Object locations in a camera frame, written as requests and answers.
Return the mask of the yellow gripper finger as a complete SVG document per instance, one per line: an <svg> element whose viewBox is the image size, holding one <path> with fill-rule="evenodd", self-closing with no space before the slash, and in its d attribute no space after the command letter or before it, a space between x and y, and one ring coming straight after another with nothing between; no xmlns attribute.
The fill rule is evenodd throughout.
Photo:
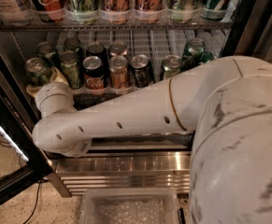
<svg viewBox="0 0 272 224"><path fill-rule="evenodd" d="M28 84L26 86L26 92L33 98L36 97L40 89L41 89L41 86L33 86L31 84Z"/></svg>
<svg viewBox="0 0 272 224"><path fill-rule="evenodd" d="M50 77L50 82L59 82L59 83L68 85L66 78L64 77L64 75L61 73L59 69L57 69L56 67L52 67L50 70L52 72L52 75Z"/></svg>

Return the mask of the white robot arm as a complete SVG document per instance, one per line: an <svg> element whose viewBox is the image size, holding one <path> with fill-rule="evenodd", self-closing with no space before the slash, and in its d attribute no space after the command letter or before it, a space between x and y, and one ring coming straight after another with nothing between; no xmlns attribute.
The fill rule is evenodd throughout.
<svg viewBox="0 0 272 224"><path fill-rule="evenodd" d="M272 224L272 64L229 56L84 110L62 83L40 89L42 150L93 138L193 133L190 224Z"/></svg>

